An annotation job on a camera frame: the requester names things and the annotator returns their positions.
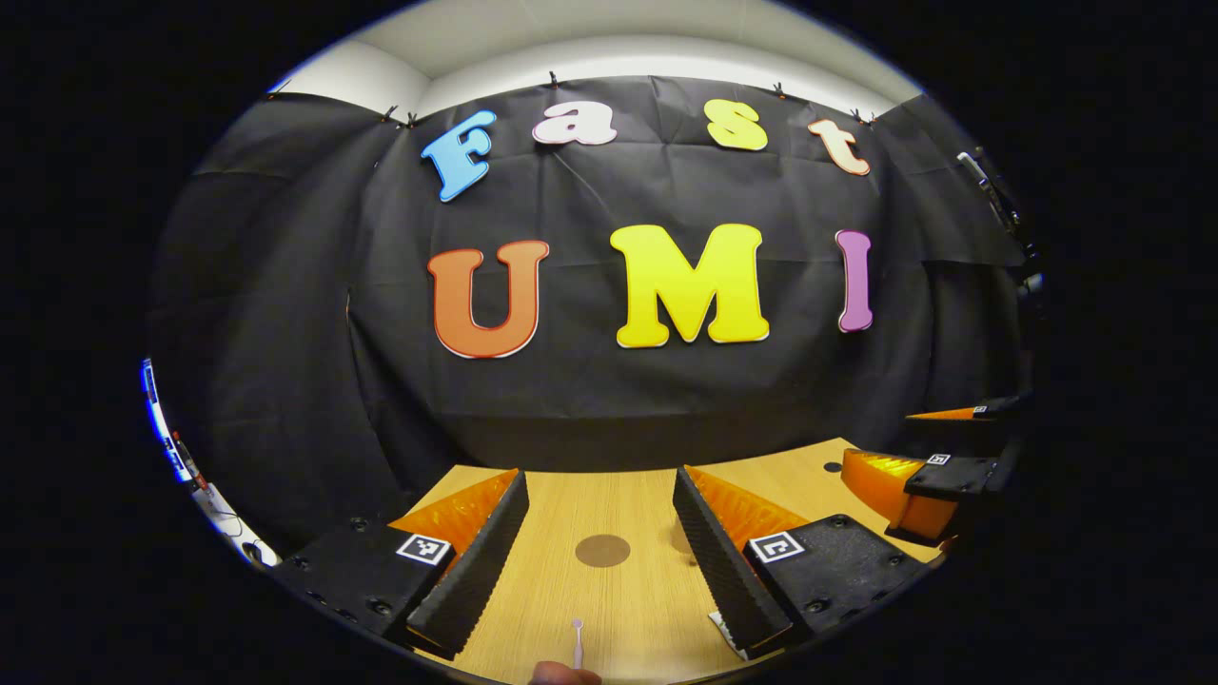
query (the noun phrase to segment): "blue letter f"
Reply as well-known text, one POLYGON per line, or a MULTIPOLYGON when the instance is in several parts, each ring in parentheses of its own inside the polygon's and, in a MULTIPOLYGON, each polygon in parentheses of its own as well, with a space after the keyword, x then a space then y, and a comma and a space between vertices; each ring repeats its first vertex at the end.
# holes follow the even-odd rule
POLYGON ((480 126, 495 123, 495 112, 482 110, 470 118, 451 128, 447 133, 431 141, 423 149, 424 157, 431 157, 440 172, 440 201, 452 200, 462 190, 474 185, 480 178, 486 176, 491 165, 487 162, 475 162, 469 158, 474 152, 486 155, 491 151, 491 137, 480 126), (469 132, 465 141, 460 141, 462 134, 469 132))

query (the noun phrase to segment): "wooden table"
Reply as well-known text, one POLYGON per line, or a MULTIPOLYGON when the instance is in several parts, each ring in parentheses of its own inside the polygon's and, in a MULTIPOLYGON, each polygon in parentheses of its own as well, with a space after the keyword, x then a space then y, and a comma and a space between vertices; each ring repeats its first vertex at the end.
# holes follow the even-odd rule
MULTIPOLYGON (((809 520, 845 513, 882 534, 888 522, 862 505, 839 473, 825 469, 840 463, 847 447, 853 445, 837 439, 698 468, 809 520)), ((456 467, 414 508, 498 473, 456 467)), ((524 685, 538 661, 571 663, 571 619, 580 618, 583 668, 605 685, 681 683, 760 661, 741 659, 706 616, 715 602, 672 508, 676 469, 525 475, 529 514, 465 650, 452 662, 418 653, 524 685), (626 540, 628 558, 607 568, 579 561, 576 545, 602 534, 626 540)), ((933 547, 888 540, 918 561, 939 556, 933 547)))

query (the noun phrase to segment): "white ceiling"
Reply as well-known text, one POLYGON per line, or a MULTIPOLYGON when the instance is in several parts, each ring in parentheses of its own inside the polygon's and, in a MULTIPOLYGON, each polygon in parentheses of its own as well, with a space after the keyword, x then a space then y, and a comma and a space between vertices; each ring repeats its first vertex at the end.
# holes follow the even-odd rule
POLYGON ((535 45, 620 34, 737 43, 817 66, 894 102, 921 90, 867 49, 770 0, 430 0, 351 38, 436 79, 535 45))

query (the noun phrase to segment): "foam letter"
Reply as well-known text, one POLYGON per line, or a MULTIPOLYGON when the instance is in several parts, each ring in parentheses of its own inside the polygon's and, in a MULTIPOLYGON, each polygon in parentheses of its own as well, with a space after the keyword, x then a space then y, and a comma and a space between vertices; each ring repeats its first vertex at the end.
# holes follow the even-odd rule
POLYGON ((613 110, 600 102, 563 102, 546 110, 549 118, 533 127, 533 140, 561 145, 577 140, 583 145, 600 145, 618 137, 609 127, 613 110))
POLYGON ((758 126, 758 113, 744 102, 732 102, 731 100, 708 100, 702 111, 706 113, 710 123, 706 130, 723 147, 739 147, 741 150, 762 150, 769 138, 765 129, 758 126))
POLYGON ((833 163, 842 167, 842 171, 855 176, 867 176, 867 172, 871 171, 871 165, 866 160, 855 157, 854 152, 850 151, 850 145, 848 144, 854 143, 854 134, 849 130, 839 129, 829 119, 810 123, 808 124, 808 130, 821 137, 833 163))
POLYGON ((519 352, 537 333, 537 264, 549 255, 541 240, 520 240, 499 247, 508 264, 508 318, 495 328, 474 322, 474 269, 477 250, 441 252, 428 262, 436 278, 436 336, 449 352, 465 358, 507 357, 519 352))
POLYGON ((756 250, 761 233, 752 225, 725 223, 710 233, 692 268, 681 249, 659 225, 627 225, 609 236, 626 257, 626 325, 618 330, 622 347, 659 347, 669 328, 659 322, 657 296, 686 342, 702 330, 711 299, 715 321, 706 333, 715 342, 753 342, 770 335, 758 295, 756 250))
POLYGON ((871 327, 872 318, 867 306, 867 250, 871 249, 871 239, 856 230, 839 230, 833 241, 845 261, 845 308, 838 317, 838 330, 864 330, 871 327))
POLYGON ((474 185, 491 168, 488 162, 475 162, 469 156, 474 152, 486 155, 491 151, 491 137, 477 127, 492 123, 495 123, 495 112, 482 110, 448 129, 447 133, 423 149, 423 156, 431 157, 436 171, 440 172, 440 180, 443 183, 440 189, 441 202, 452 200, 462 190, 474 185), (462 135, 465 135, 464 141, 460 140, 462 135))

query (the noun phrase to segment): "yellow letter m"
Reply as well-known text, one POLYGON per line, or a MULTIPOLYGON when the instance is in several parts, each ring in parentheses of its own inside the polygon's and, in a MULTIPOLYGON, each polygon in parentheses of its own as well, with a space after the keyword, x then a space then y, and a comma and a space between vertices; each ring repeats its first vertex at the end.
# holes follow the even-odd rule
POLYGON ((627 225, 609 238, 626 257, 626 325, 618 330, 622 347, 659 347, 669 341, 657 297, 686 342, 693 342, 716 300, 715 321, 706 333, 715 342, 753 342, 770 335, 758 296, 756 250, 761 232, 725 223, 710 233, 698 268, 659 225, 627 225))

